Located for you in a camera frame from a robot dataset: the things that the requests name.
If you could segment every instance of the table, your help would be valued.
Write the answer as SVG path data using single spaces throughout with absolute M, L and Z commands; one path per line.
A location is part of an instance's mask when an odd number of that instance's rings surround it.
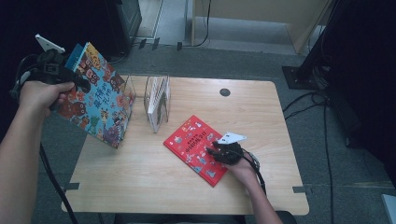
M 210 6 L 210 18 L 286 23 L 297 53 L 328 15 L 332 0 L 216 0 Z M 207 17 L 209 0 L 193 0 L 191 44 L 195 39 L 195 17 Z
M 247 136 L 240 144 L 259 159 L 275 210 L 308 213 L 304 191 L 293 191 L 303 183 L 274 83 L 171 77 L 169 121 L 153 133 L 143 105 L 147 77 L 131 78 L 138 97 L 119 148 L 88 135 L 81 150 L 70 181 L 79 189 L 66 192 L 75 212 L 253 214 L 243 186 L 230 172 L 212 188 L 163 145 L 194 114 L 219 133 Z M 220 95 L 223 88 L 231 94 Z

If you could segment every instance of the book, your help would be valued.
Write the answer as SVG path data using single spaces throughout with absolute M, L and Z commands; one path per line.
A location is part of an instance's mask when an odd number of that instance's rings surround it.
M 125 80 L 88 42 L 77 44 L 65 67 L 90 81 L 89 92 L 76 87 L 56 110 L 56 114 L 117 148 L 131 118 L 136 96 L 129 77 Z
M 215 187 L 227 172 L 227 168 L 221 162 L 215 161 L 206 148 L 217 150 L 212 142 L 220 138 L 221 134 L 192 115 L 163 144 Z
M 161 123 L 168 120 L 170 94 L 169 76 L 148 77 L 144 103 L 148 121 L 155 133 Z

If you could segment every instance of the person's right arm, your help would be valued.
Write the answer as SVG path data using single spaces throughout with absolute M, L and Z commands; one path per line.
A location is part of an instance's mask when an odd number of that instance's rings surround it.
M 247 153 L 245 153 L 245 157 L 251 159 Z M 227 168 L 247 188 L 253 207 L 254 217 L 256 218 L 256 223 L 282 223 L 273 206 L 268 201 L 264 191 L 262 190 L 256 173 L 250 166 L 250 163 L 244 159 L 241 159 L 236 165 L 227 165 Z

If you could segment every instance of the blue illustrated book cover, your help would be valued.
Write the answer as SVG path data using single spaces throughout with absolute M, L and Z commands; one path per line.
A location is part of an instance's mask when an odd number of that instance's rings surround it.
M 132 114 L 132 80 L 122 78 L 90 42 L 76 45 L 65 67 L 89 80 L 91 89 L 71 90 L 56 113 L 117 148 Z

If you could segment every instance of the red book cover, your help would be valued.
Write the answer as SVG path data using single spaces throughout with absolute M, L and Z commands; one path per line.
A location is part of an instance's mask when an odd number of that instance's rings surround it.
M 221 134 L 192 115 L 163 144 L 215 187 L 227 172 L 227 168 L 221 162 L 215 161 L 206 148 L 216 149 L 212 142 L 221 137 Z

